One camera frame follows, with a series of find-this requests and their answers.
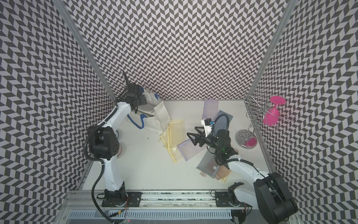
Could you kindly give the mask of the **white canvas bag blue handles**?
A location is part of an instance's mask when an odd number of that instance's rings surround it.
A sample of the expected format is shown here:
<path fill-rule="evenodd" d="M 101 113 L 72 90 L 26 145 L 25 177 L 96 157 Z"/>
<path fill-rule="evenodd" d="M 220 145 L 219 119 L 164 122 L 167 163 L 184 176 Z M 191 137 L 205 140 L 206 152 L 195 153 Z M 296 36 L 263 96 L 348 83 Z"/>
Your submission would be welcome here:
<path fill-rule="evenodd" d="M 144 89 L 147 104 L 138 107 L 137 113 L 130 112 L 127 121 L 139 129 L 147 129 L 162 135 L 171 121 L 171 117 L 160 96 Z"/>

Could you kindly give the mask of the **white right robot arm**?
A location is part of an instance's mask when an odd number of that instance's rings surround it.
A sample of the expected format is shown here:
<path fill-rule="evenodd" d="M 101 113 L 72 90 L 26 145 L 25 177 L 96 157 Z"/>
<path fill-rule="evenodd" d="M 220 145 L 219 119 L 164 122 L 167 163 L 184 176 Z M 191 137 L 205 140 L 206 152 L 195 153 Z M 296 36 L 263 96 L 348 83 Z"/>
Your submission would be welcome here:
<path fill-rule="evenodd" d="M 195 133 L 187 133 L 196 146 L 207 145 L 214 149 L 214 160 L 219 166 L 238 173 L 250 185 L 242 182 L 232 184 L 227 190 L 231 205 L 248 204 L 260 211 L 269 224 L 286 221 L 298 212 L 298 206 L 283 177 L 277 173 L 259 170 L 252 162 L 244 160 L 231 146 L 229 131 L 221 129 L 216 136 L 206 136 L 202 127 Z"/>

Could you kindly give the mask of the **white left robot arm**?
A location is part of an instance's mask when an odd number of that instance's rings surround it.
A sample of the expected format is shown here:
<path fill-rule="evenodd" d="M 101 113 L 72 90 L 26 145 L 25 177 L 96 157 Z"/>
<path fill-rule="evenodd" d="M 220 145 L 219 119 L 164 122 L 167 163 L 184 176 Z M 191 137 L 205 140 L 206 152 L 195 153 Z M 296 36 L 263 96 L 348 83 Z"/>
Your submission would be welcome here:
<path fill-rule="evenodd" d="M 103 207 L 122 207 L 127 202 L 125 183 L 118 174 L 117 153 L 120 144 L 117 130 L 132 110 L 137 111 L 140 105 L 146 104 L 144 89 L 138 84 L 129 83 L 111 113 L 100 124 L 90 126 L 87 130 L 84 154 L 87 160 L 101 163 L 101 175 L 105 179 Z"/>

